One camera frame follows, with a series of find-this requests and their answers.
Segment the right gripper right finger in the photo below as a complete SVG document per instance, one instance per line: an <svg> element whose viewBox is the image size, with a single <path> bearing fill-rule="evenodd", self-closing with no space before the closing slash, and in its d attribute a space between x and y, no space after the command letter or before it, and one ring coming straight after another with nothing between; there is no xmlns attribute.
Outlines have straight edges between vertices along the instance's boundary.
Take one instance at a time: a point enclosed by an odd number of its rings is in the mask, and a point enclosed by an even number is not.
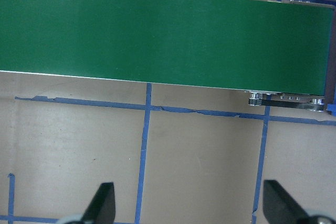
<svg viewBox="0 0 336 224"><path fill-rule="evenodd" d="M309 223L309 215L277 180L264 180L262 203L270 224Z"/></svg>

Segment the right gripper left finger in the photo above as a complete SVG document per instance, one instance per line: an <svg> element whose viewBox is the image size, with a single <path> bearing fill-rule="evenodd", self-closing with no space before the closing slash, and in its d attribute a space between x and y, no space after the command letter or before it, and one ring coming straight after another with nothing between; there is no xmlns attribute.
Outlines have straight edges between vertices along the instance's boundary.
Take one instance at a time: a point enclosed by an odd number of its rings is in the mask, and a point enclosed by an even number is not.
<svg viewBox="0 0 336 224"><path fill-rule="evenodd" d="M113 182L102 183L82 215L80 223L114 223L115 203Z"/></svg>

